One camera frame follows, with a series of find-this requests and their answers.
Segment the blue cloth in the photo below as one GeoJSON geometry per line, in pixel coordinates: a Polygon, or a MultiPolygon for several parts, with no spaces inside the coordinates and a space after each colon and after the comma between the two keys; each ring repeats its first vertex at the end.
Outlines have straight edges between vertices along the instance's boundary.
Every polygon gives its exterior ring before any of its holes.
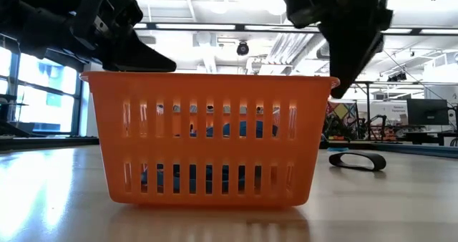
{"type": "MultiPolygon", "coordinates": [[[[275,136],[277,135],[278,127],[277,126],[272,126],[272,135],[275,136]]],[[[207,137],[213,137],[213,127],[207,128],[207,137]]],[[[226,124],[223,126],[223,136],[229,136],[230,135],[230,124],[226,124]]],[[[245,136],[246,137],[246,121],[240,122],[240,136],[245,136]]],[[[191,133],[191,137],[196,137],[197,134],[191,133]]],[[[263,122],[262,121],[256,121],[256,137],[257,138],[262,138],[263,137],[263,122]]],[[[158,164],[157,165],[157,185],[163,186],[164,185],[164,165],[158,164]]],[[[190,192],[195,193],[196,190],[196,169],[195,165],[191,165],[190,167],[190,192]]],[[[255,178],[260,178],[261,176],[261,167],[256,166],[255,167],[255,178]]],[[[205,191],[206,193],[212,193],[212,179],[213,179],[213,167],[208,165],[206,167],[206,177],[205,177],[205,191]]],[[[145,170],[142,173],[142,184],[147,185],[148,182],[148,170],[145,170]]],[[[223,192],[227,193],[229,190],[229,167],[228,166],[223,166],[223,192]]],[[[244,189],[245,185],[245,166],[240,166],[240,169],[238,170],[238,187],[240,189],[244,189]]],[[[174,191],[179,191],[180,190],[180,166],[179,165],[174,165],[173,167],[173,189],[174,191]]]]}

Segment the black band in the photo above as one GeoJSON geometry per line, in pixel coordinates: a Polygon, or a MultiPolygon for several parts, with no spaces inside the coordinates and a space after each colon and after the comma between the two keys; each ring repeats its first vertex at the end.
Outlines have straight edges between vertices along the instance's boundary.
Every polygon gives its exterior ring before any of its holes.
{"type": "Polygon", "coordinates": [[[376,153],[363,153],[363,152],[357,152],[357,151],[333,154],[329,156],[329,163],[336,167],[340,167],[340,168],[349,168],[352,170],[364,170],[364,171],[379,171],[379,170],[383,170],[386,167],[386,161],[385,161],[385,158],[383,158],[383,156],[376,154],[376,153]],[[358,155],[358,156],[368,158],[374,164],[374,168],[346,164],[341,159],[342,156],[344,156],[345,154],[358,155]]]}

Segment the security camera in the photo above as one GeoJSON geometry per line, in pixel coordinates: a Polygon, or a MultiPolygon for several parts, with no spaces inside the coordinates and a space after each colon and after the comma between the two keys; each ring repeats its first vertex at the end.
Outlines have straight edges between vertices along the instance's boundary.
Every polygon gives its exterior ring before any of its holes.
{"type": "Polygon", "coordinates": [[[239,56],[245,56],[249,53],[250,48],[248,48],[248,44],[246,42],[240,42],[237,47],[237,54],[239,56]]]}

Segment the window frame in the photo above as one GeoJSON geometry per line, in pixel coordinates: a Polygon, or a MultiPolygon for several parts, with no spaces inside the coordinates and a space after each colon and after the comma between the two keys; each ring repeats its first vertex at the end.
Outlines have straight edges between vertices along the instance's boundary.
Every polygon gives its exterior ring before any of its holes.
{"type": "MultiPolygon", "coordinates": [[[[61,64],[63,66],[67,66],[65,62],[62,62],[61,60],[56,61],[56,59],[50,59],[57,64],[61,64]]],[[[24,82],[19,80],[19,65],[21,63],[21,55],[20,54],[15,54],[11,53],[11,64],[9,68],[9,77],[1,76],[0,79],[5,79],[8,83],[8,90],[7,94],[8,95],[14,95],[17,96],[17,90],[18,86],[22,85],[25,87],[32,87],[34,89],[38,89],[41,91],[45,91],[51,94],[55,95],[66,95],[73,97],[74,103],[73,103],[73,109],[72,109],[72,128],[70,132],[47,132],[47,131],[34,131],[34,134],[38,135],[78,135],[79,134],[79,117],[81,114],[81,99],[82,99],[82,80],[77,77],[76,79],[76,89],[74,94],[66,93],[58,89],[54,89],[51,87],[45,87],[41,86],[38,84],[31,84],[28,82],[24,82]]],[[[84,65],[75,65],[72,64],[70,66],[71,68],[74,68],[77,73],[81,73],[83,71],[84,65]]],[[[11,107],[12,113],[11,115],[14,116],[16,114],[16,108],[11,107]]]]}

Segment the ceiling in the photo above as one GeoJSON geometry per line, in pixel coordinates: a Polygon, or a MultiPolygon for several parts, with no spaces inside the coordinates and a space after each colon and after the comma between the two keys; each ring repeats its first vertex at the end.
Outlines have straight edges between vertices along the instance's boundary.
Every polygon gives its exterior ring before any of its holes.
{"type": "MultiPolygon", "coordinates": [[[[283,0],[138,1],[143,22],[288,24],[283,0]]],[[[389,0],[389,8],[395,12],[392,26],[458,29],[456,0],[389,0]]],[[[142,38],[154,37],[150,46],[174,59],[179,72],[284,74],[291,67],[288,74],[328,73],[328,60],[316,56],[326,46],[320,34],[211,32],[212,42],[204,47],[196,42],[196,33],[138,31],[142,38]],[[239,41],[247,41],[248,55],[237,55],[239,41]]],[[[386,36],[384,52],[369,62],[359,79],[386,81],[399,65],[422,79],[425,66],[447,52],[458,52],[458,37],[386,36]]]]}

